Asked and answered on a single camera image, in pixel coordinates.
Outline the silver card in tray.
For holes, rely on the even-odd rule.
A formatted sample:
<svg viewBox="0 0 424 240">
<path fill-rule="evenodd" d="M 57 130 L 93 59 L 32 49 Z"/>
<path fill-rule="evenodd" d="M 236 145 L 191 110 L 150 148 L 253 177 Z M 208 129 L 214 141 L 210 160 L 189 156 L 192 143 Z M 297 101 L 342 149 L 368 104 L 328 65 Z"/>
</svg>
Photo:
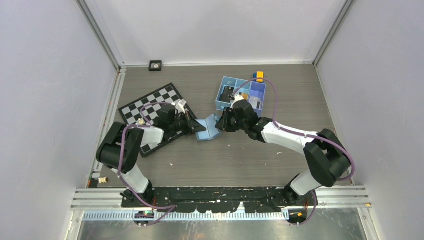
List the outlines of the silver card in tray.
<svg viewBox="0 0 424 240">
<path fill-rule="evenodd" d="M 250 96 L 248 102 L 252 105 L 254 109 L 260 110 L 262 107 L 262 100 L 260 97 Z"/>
</svg>

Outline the small black square device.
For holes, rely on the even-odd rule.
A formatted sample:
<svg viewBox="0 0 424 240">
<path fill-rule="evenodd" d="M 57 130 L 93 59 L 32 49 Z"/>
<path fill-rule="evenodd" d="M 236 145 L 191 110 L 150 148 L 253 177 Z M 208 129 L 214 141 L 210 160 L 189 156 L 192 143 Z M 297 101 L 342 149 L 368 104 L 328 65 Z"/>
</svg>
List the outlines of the small black square device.
<svg viewBox="0 0 424 240">
<path fill-rule="evenodd" d="M 148 70 L 150 72 L 160 72 L 162 70 L 163 62 L 161 60 L 151 60 L 149 62 Z"/>
</svg>

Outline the black white chessboard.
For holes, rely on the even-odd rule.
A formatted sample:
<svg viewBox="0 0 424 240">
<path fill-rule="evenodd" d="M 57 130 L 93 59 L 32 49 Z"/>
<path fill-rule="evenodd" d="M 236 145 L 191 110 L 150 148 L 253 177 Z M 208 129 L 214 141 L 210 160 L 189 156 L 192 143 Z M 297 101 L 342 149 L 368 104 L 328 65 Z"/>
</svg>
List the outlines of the black white chessboard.
<svg viewBox="0 0 424 240">
<path fill-rule="evenodd" d="M 136 124 L 139 119 L 143 119 L 147 126 L 155 126 L 157 111 L 162 105 L 170 104 L 175 106 L 175 101 L 184 99 L 173 83 L 169 83 L 131 103 L 119 108 L 119 113 L 128 125 Z M 198 118 L 186 103 L 186 110 L 189 111 L 194 119 Z M 140 155 L 145 158 L 167 144 L 184 136 L 178 132 L 173 136 L 163 136 L 161 143 L 143 143 L 140 149 Z"/>
</svg>

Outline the blue three-compartment organizer tray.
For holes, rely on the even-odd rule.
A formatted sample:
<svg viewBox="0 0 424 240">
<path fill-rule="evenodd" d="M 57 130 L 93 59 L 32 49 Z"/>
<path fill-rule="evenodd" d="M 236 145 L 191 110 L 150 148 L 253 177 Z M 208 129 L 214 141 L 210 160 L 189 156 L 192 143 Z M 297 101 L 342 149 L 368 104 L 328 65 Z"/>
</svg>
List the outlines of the blue three-compartment organizer tray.
<svg viewBox="0 0 424 240">
<path fill-rule="evenodd" d="M 249 97 L 251 97 L 251 96 L 261 98 L 261 100 L 262 100 L 261 109 L 254 109 L 253 108 L 253 110 L 260 117 L 262 115 L 262 112 L 263 112 L 263 104 L 264 104 L 267 86 L 264 83 L 260 83 L 260 82 L 256 82 L 256 81 L 252 81 L 252 82 L 246 83 L 244 85 L 245 82 L 247 82 L 247 80 L 224 76 L 222 78 L 220 88 L 219 88 L 219 91 L 218 91 L 216 99 L 215 99 L 216 110 L 217 111 L 223 111 L 224 108 L 229 108 L 232 105 L 232 101 L 230 103 L 220 101 L 220 96 L 223 92 L 224 87 L 230 86 L 230 87 L 234 87 L 234 91 L 233 91 L 234 95 L 239 95 L 239 93 L 248 94 L 247 101 L 249 100 Z"/>
</svg>

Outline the black card in tray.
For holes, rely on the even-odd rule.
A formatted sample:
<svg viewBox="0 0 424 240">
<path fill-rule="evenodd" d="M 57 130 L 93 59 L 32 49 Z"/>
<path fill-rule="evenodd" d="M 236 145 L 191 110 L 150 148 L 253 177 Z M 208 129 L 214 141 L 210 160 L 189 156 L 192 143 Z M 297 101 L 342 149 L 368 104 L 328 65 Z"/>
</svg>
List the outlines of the black card in tray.
<svg viewBox="0 0 424 240">
<path fill-rule="evenodd" d="M 219 101 L 224 103 L 230 103 L 232 101 L 232 93 L 234 92 L 234 87 L 225 86 L 223 88 L 222 94 L 220 95 Z"/>
</svg>

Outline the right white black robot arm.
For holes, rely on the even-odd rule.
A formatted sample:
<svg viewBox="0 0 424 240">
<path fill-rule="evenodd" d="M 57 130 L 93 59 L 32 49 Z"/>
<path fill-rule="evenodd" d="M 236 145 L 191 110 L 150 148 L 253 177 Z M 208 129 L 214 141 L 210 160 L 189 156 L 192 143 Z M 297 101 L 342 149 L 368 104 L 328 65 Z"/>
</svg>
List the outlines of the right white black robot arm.
<svg viewBox="0 0 424 240">
<path fill-rule="evenodd" d="M 301 131 L 272 118 L 259 117 L 246 100 L 226 107 L 215 127 L 227 133 L 244 131 L 252 140 L 279 145 L 305 157 L 308 169 L 295 176 L 282 191 L 291 205 L 299 205 L 319 187 L 333 187 L 344 180 L 342 176 L 348 169 L 355 168 L 352 157 L 331 130 Z"/>
</svg>

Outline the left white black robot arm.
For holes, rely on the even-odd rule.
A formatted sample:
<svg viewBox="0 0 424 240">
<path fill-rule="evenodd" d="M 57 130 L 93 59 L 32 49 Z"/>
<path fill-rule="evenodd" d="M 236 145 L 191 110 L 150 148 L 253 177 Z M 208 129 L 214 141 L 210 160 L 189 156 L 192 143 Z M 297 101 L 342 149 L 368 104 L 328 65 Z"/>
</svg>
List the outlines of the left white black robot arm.
<svg viewBox="0 0 424 240">
<path fill-rule="evenodd" d="M 114 122 L 107 132 L 96 153 L 99 163 L 113 170 L 119 179 L 131 188 L 134 200 L 141 207 L 148 207 L 153 202 L 151 181 L 148 180 L 137 165 L 138 156 L 143 145 L 167 144 L 178 134 L 191 135 L 206 131 L 186 108 L 185 101 L 178 103 L 155 102 L 159 107 L 158 116 L 148 123 L 125 125 Z"/>
</svg>

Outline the cream chess piece on floor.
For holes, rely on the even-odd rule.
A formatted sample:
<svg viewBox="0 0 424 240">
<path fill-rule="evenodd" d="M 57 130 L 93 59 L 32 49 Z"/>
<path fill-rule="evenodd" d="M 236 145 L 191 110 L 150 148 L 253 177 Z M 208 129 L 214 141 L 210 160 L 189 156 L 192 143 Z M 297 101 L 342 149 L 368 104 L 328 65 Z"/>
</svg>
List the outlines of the cream chess piece on floor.
<svg viewBox="0 0 424 240">
<path fill-rule="evenodd" d="M 109 181 L 109 178 L 108 177 L 100 177 L 100 178 L 98 178 L 97 181 L 98 181 L 99 184 L 105 184 Z"/>
</svg>

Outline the blue yellow toy block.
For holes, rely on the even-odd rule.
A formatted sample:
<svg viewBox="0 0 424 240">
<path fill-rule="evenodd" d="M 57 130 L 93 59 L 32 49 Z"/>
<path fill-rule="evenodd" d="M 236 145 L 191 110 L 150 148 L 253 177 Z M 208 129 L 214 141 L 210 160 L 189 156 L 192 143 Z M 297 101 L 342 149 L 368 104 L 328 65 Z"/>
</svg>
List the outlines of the blue yellow toy block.
<svg viewBox="0 0 424 240">
<path fill-rule="evenodd" d="M 263 71 L 257 71 L 252 76 L 257 83 L 263 83 L 264 82 L 264 72 Z"/>
</svg>

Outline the light blue card holder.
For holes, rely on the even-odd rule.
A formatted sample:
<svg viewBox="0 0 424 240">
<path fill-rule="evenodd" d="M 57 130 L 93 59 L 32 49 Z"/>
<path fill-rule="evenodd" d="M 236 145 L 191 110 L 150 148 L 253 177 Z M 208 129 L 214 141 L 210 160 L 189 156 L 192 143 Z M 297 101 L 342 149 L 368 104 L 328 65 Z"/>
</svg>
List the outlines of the light blue card holder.
<svg viewBox="0 0 424 240">
<path fill-rule="evenodd" d="M 196 120 L 205 128 L 205 130 L 196 133 L 196 138 L 199 142 L 214 140 L 221 134 L 221 131 L 215 127 L 219 119 L 220 117 L 216 113 L 213 113 L 205 119 Z"/>
</svg>

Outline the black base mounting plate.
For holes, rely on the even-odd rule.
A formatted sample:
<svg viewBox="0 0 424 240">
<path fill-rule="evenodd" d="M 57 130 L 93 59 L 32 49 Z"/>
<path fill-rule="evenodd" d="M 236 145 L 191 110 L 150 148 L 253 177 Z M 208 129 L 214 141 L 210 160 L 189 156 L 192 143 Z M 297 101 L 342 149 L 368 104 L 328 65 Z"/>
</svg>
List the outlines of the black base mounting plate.
<svg viewBox="0 0 424 240">
<path fill-rule="evenodd" d="M 129 190 L 121 193 L 122 207 L 142 208 L 144 202 L 160 207 L 165 213 L 175 206 L 176 213 L 201 214 L 234 213 L 244 209 L 246 213 L 276 213 L 285 207 L 313 206 L 312 193 L 295 197 L 281 187 L 156 187 L 148 188 L 137 198 Z"/>
</svg>

